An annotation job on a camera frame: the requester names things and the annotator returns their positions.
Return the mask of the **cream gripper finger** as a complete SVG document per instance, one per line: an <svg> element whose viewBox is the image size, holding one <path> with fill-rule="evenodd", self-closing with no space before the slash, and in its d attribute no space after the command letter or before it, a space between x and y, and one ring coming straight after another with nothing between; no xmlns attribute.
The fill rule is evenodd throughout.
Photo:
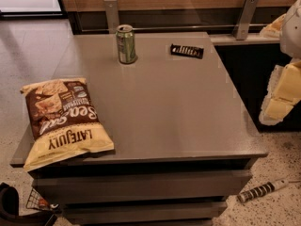
<svg viewBox="0 0 301 226"><path fill-rule="evenodd" d="M278 38L280 35L281 27L285 18L285 14L280 15L272 23L265 26L261 32L260 36L265 38Z"/></svg>
<svg viewBox="0 0 301 226"><path fill-rule="evenodd" d="M276 125L301 101L301 61L282 67L276 65L261 104L259 121L263 125Z"/></svg>

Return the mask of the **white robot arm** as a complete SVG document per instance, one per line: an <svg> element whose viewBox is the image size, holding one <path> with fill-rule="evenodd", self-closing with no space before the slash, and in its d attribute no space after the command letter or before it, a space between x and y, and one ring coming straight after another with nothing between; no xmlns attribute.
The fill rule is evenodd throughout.
<svg viewBox="0 0 301 226"><path fill-rule="evenodd" d="M301 101L301 0L264 27L260 35L279 38L280 51L292 59L284 67L276 65L269 78L259 121L271 126L282 122Z"/></svg>

